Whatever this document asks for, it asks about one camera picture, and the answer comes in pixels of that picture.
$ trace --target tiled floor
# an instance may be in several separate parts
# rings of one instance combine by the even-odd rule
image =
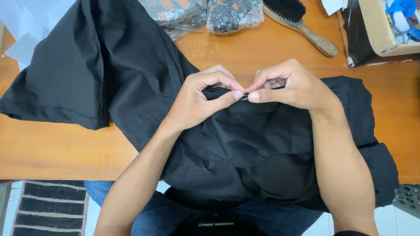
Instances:
[[[157,190],[164,192],[169,185],[159,182]],[[18,206],[21,194],[22,182],[12,184],[9,204],[7,206],[5,227],[3,236],[10,236],[13,218]],[[87,223],[85,236],[92,236],[95,230],[100,207],[91,199],[87,211]],[[420,220],[401,211],[394,206],[380,207],[375,210],[375,221],[380,236],[419,236]],[[324,213],[304,234],[303,236],[333,236],[334,226],[331,214]]]

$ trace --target brush handle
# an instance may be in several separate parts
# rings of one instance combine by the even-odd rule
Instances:
[[[328,40],[308,29],[303,21],[296,28],[296,31],[309,40],[309,42],[311,42],[326,57],[331,58],[337,55],[339,51],[337,45],[335,45],[331,40]]]
[[[295,25],[292,25],[289,22],[281,19],[278,15],[276,15],[274,12],[268,9],[265,5],[262,8],[263,8],[262,10],[264,11],[264,13],[268,17],[286,26],[287,28],[295,30],[301,35],[303,35],[303,37],[309,40],[309,42],[311,42],[326,57],[331,58],[337,55],[337,52],[339,51],[337,48],[337,45],[335,45],[332,41],[312,32],[310,29],[308,29],[308,27],[306,27],[302,19]]]

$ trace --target wooden brush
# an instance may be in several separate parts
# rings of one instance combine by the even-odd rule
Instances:
[[[299,0],[263,0],[264,13],[276,22],[299,32],[325,56],[331,58],[338,52],[332,41],[312,32],[302,20],[306,7]]]

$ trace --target hand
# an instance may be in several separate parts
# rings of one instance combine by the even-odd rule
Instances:
[[[230,86],[232,91],[217,99],[207,101],[203,90]],[[244,95],[245,89],[222,65],[216,65],[189,75],[182,85],[171,110],[162,122],[174,132],[181,132],[203,122],[215,112],[234,104]]]
[[[283,89],[272,89],[285,86]],[[297,60],[257,71],[246,89],[250,102],[282,102],[309,111],[340,106],[338,97]]]

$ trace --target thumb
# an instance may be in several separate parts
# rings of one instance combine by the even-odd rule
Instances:
[[[282,102],[289,104],[292,99],[292,91],[288,88],[259,89],[248,94],[248,101],[255,103]]]
[[[211,114],[214,114],[217,111],[228,108],[242,98],[243,95],[244,93],[239,90],[229,91],[217,99],[207,101],[207,109]]]

